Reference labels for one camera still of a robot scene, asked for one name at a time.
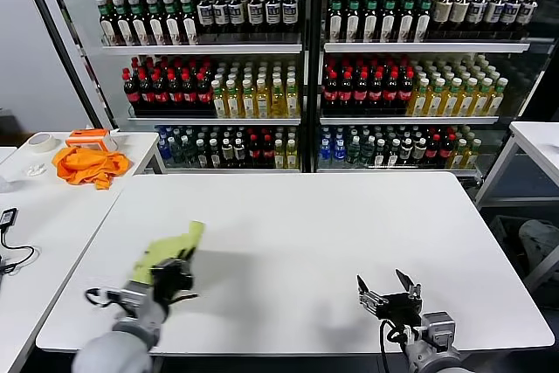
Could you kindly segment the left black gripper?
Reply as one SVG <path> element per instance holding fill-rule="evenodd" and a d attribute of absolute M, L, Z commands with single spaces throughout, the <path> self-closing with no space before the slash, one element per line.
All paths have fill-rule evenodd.
<path fill-rule="evenodd" d="M 150 269 L 153 297 L 156 302 L 178 302 L 194 299 L 194 277 L 190 272 L 190 260 L 196 247 L 182 249 L 179 259 L 165 259 Z"/>

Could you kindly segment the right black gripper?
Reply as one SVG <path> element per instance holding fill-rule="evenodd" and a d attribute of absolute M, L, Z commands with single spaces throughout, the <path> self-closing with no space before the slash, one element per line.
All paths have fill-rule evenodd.
<path fill-rule="evenodd" d="M 396 269 L 396 275 L 407 293 L 380 295 L 369 290 L 362 277 L 357 274 L 359 301 L 364 307 L 376 308 L 379 320 L 391 321 L 395 326 L 419 326 L 421 324 L 421 285 L 414 283 L 405 273 Z"/>

